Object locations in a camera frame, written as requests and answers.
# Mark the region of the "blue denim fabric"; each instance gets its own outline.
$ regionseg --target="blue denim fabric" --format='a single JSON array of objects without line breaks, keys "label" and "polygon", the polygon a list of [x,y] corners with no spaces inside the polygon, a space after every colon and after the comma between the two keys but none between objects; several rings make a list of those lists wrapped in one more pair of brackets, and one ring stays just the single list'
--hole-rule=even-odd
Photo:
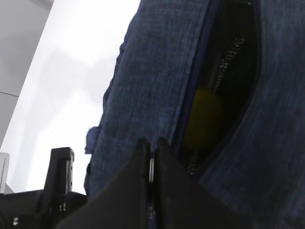
[{"label": "blue denim fabric", "polygon": [[[140,137],[153,147],[159,136],[172,141],[209,3],[141,3],[104,97],[89,198],[125,165]],[[305,227],[305,0],[258,7],[262,58],[253,99],[199,183],[257,228]]]}]

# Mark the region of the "black zipper teeth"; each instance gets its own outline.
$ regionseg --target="black zipper teeth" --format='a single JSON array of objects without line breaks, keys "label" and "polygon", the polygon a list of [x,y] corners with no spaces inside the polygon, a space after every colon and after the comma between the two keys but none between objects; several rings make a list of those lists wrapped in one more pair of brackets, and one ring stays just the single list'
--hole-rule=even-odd
[{"label": "black zipper teeth", "polygon": [[234,58],[237,56],[238,52],[240,51],[240,47],[244,44],[244,41],[244,38],[236,38],[233,47],[231,47],[222,58],[218,74],[212,88],[214,92],[217,91],[221,81],[224,78],[224,75],[228,69],[230,62],[234,60]]},{"label": "black zipper teeth", "polygon": [[214,152],[211,153],[211,155],[203,162],[203,164],[201,164],[196,173],[194,174],[194,176],[197,179],[200,179],[201,176],[207,171],[207,169],[210,167],[210,165],[213,163],[213,161],[218,157],[218,155],[222,152],[222,150],[230,143],[232,136],[234,135],[234,133],[236,132],[236,130],[238,130],[238,128],[240,127],[240,123],[241,120],[243,119],[244,114],[246,113],[250,102],[253,98],[255,89],[256,89],[256,85],[259,79],[259,75],[260,75],[260,70],[261,70],[261,24],[260,24],[260,2],[259,0],[253,0],[252,1],[252,5],[253,5],[253,10],[254,10],[254,23],[255,23],[255,30],[256,30],[256,71],[255,71],[255,77],[254,77],[254,82],[253,82],[253,86],[251,88],[251,92],[249,94],[248,100],[241,112],[241,115],[238,117],[237,121],[235,122],[234,126],[231,128],[230,132],[228,133],[228,135],[225,137],[225,139],[219,144],[219,146],[214,150]]},{"label": "black zipper teeth", "polygon": [[199,152],[198,151],[193,152],[191,158],[187,163],[186,171],[191,175],[193,175],[198,168],[198,157],[199,157]]},{"label": "black zipper teeth", "polygon": [[[225,54],[220,62],[219,68],[218,68],[218,74],[217,74],[216,80],[213,84],[214,92],[217,91],[218,86],[220,85],[224,75],[226,74],[229,64],[235,59],[235,57],[237,56],[237,54],[240,51],[241,46],[244,43],[245,43],[244,38],[236,38],[234,41],[234,44],[225,52]],[[199,166],[199,157],[198,156],[199,156],[198,151],[192,152],[192,155],[187,162],[187,172],[191,175],[193,175],[195,173],[195,171],[197,170],[197,168]]]}]

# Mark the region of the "black metal bracket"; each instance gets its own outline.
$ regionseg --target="black metal bracket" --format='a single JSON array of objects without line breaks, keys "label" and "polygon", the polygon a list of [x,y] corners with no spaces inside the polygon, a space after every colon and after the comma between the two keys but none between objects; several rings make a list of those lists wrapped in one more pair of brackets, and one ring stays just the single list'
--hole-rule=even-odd
[{"label": "black metal bracket", "polygon": [[87,198],[72,192],[73,161],[72,149],[52,149],[43,190],[0,195],[0,228],[51,229],[84,205]]}]

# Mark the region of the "white wall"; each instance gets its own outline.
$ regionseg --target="white wall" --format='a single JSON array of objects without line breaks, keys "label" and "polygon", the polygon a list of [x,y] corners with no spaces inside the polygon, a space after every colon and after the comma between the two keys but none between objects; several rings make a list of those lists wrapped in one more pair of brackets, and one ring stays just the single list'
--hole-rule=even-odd
[{"label": "white wall", "polygon": [[48,15],[28,0],[0,0],[0,145]]},{"label": "white wall", "polygon": [[139,0],[55,0],[4,138],[7,184],[43,188],[52,148],[75,153],[73,191],[84,193],[85,137],[98,125],[102,96]]}]

